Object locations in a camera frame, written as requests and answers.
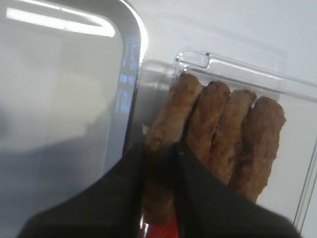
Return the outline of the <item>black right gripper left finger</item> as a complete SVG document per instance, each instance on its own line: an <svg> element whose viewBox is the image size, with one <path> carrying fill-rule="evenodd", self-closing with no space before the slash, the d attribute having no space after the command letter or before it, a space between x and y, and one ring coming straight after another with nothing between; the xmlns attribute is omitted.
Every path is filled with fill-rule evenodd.
<svg viewBox="0 0 317 238"><path fill-rule="evenodd" d="M20 238L136 238L140 229L144 146L136 144L102 178L33 216Z"/></svg>

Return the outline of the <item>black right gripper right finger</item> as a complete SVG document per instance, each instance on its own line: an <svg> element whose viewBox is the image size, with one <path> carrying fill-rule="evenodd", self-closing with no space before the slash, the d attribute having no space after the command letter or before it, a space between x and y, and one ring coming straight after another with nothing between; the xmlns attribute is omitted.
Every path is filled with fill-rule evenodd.
<svg viewBox="0 0 317 238"><path fill-rule="evenodd" d="M173 190L182 238L299 238L292 223L223 185L183 143L173 145Z"/></svg>

